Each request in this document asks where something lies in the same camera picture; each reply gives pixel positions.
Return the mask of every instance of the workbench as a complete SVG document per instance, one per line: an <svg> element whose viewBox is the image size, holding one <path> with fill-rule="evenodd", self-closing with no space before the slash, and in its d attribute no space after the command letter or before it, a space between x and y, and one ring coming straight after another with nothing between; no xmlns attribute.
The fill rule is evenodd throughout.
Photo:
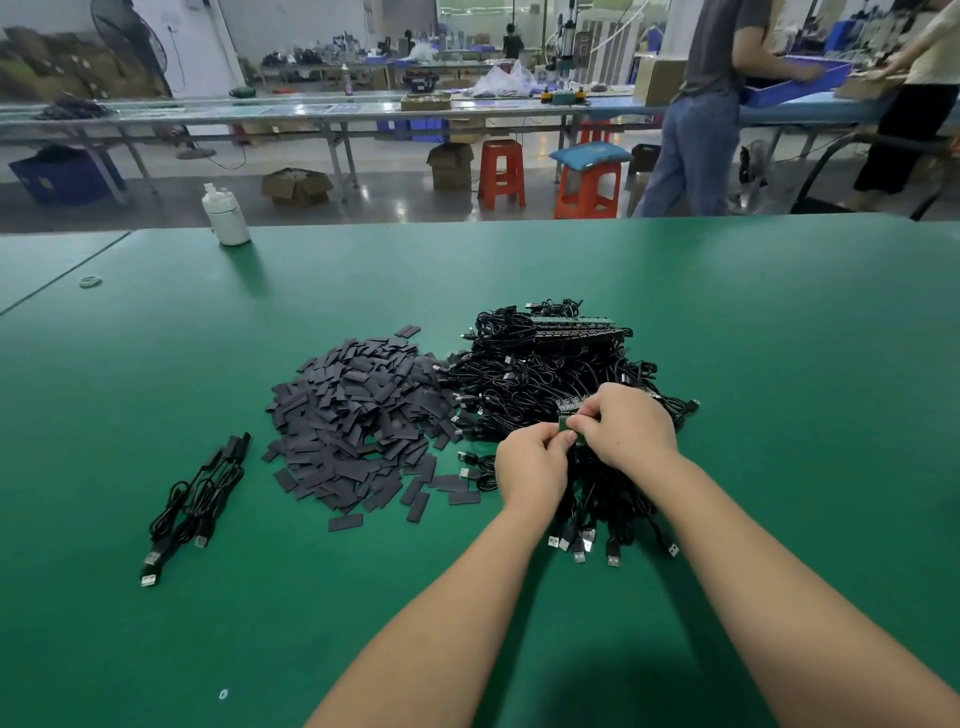
<svg viewBox="0 0 960 728"><path fill-rule="evenodd" d="M286 133L282 138L297 139L319 137L326 141L333 164L334 177L344 202L348 200L348 183L345 181L338 148L344 147L348 164L348 179L354 188L359 186L350 139L359 136L376 136L373 128L358 129L358 122L398 121L411 118L464 118L476 119L483 127L459 128L457 133L488 133L487 119L507 119L508 124L499 124L498 133L559 132L558 147L573 143L579 126L585 121L612 120L614 132L650 129L649 117L662 114L664 107L645 107L634 101L632 89L617 87L613 92L591 96L588 107L542 104L539 98L513 99L468 99L455 97L448 111L404 111L400 107L402 93L395 91L361 92L354 96L342 93L289 94L276 97L232 100L195 99L116 102L109 106L116 111L102 119L81 121L36 121L43 108L41 104L0 105L0 144L13 146L43 146L53 141L82 144L87 150L97 145L124 144L130 150L133 161L151 187L156 188L150 172L137 151L137 144L161 143L158 130L186 127L187 135L178 140L195 139L206 141L223 139L222 135L204 133L204 126L240 125L244 122L302 121L316 127L313 131ZM807 142L801 154L806 158L812 150L816 135L823 129L872 124L879 121L890 99L860 102L837 99L832 92L812 94L802 99L786 102L769 109L743 108L741 123L744 127L796 127L807 132ZM549 121L538 122L537 119ZM954 110L950 123L960 122L960 105ZM780 139L774 140L774 147ZM97 155L94 162L103 167ZM106 169L100 169L114 199L125 204L123 191L114 183ZM560 179L560 164L557 165L557 181Z"/></svg>
<svg viewBox="0 0 960 728"><path fill-rule="evenodd" d="M0 235L0 316L129 231Z"/></svg>
<svg viewBox="0 0 960 728"><path fill-rule="evenodd" d="M10 725L299 728L500 501L431 498L413 525L395 500L327 533L325 507L294 501L259 459L271 387L347 337L415 324L421 351L444 355L481 310L567 296L633 328L631 357L660 365L660 389L702 403L679 436L686 455L960 688L953 240L885 215L252 240L135 231L0 316ZM88 275L103 283L79 288ZM244 430L247 474L216 538L141 589L170 485ZM455 449L437 473L455 472ZM638 534L620 569L602 547L585 565L537 550L477 725L772 724L683 556Z"/></svg>

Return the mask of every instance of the white plastic bottle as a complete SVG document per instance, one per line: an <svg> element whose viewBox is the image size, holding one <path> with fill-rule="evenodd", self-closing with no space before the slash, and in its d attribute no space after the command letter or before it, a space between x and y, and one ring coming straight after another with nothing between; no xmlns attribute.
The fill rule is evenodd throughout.
<svg viewBox="0 0 960 728"><path fill-rule="evenodd" d="M250 242L250 230L237 199L228 189L217 189L212 182L204 184L204 210L210 227L224 245L243 245Z"/></svg>
<svg viewBox="0 0 960 728"><path fill-rule="evenodd" d="M340 75L344 77L344 92L347 96L353 95L353 79L350 77L350 69L344 63L340 68Z"/></svg>

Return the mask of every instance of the factory floor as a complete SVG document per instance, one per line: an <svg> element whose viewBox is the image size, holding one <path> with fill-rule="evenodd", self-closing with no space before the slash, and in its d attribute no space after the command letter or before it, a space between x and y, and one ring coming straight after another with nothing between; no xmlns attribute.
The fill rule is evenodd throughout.
<svg viewBox="0 0 960 728"><path fill-rule="evenodd" d="M742 140L769 138L768 130L745 130ZM829 144L833 136L824 135L815 150ZM616 134L613 141L626 148L637 143L659 143L659 132ZM264 174L286 166L306 167L326 172L332 177L332 164L325 142L301 139L262 146L239 148L230 142L205 144L216 151L210 159L179 160L168 147L141 145L147 168L156 179L158 197L136 170L125 148L111 151L120 173L127 180L130 204L117 205L104 199L81 207L37 206L16 181L7 163L25 158L32 152L19 148L0 148L0 233L53 231L98 231L140 228L206 227L200 204L204 182L215 182L229 188L237 197L250 225L327 225L338 223L391 223L543 219L553 216L557 186L554 184L554 162L548 157L556 149L556 133L530 133L521 137L524 145L527 207L520 208L506 198L498 198L496 209L483 210L476 195L465 192L436 192L429 167L426 166L430 143L384 141L372 138L353 139L354 158L359 189L348 188L348 202L340 202L339 190L331 192L325 204L308 208L275 206L260 194ZM804 136L784 134L775 159L767 200L762 207L766 214L780 214L789 209L797 190L819 156L807 162L795 158L800 154ZM848 147L827 166L814 187L822 199L839 201L850 191L865 150ZM480 144L474 145L474 189L479 177ZM346 170L346 156L341 150L341 163ZM735 181L734 165L731 180ZM906 192L892 198L885 210L907 215L930 188L928 184L911 185ZM621 193L621 215L629 193ZM960 219L960 190L948 190L925 217L926 220Z"/></svg>

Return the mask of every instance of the forearm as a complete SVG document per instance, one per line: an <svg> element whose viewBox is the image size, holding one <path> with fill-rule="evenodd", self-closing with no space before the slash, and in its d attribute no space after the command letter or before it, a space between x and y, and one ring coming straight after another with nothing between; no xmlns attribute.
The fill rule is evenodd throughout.
<svg viewBox="0 0 960 728"><path fill-rule="evenodd" d="M797 64L774 56L764 48L756 48L736 69L745 76L761 79L792 79L797 73Z"/></svg>
<svg viewBox="0 0 960 728"><path fill-rule="evenodd" d="M679 454L628 473L783 725L947 725L960 698Z"/></svg>
<svg viewBox="0 0 960 728"><path fill-rule="evenodd" d="M883 69L885 74L892 75L900 71L907 70L913 65L914 61L926 53L934 46L937 41L946 36L953 26L947 23L939 23L921 33L910 42L906 48L890 58L890 62Z"/></svg>
<svg viewBox="0 0 960 728"><path fill-rule="evenodd" d="M307 728L470 725L549 515L504 509L364 648Z"/></svg>

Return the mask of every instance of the black pants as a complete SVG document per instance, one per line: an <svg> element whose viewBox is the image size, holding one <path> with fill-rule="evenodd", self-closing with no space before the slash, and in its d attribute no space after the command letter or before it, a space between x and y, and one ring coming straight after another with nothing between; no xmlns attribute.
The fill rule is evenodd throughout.
<svg viewBox="0 0 960 728"><path fill-rule="evenodd" d="M900 88L893 105L880 119L877 133L913 141L933 141L957 102L960 86L907 84ZM902 192L919 152L874 145L860 170L853 189L879 189L888 195Z"/></svg>

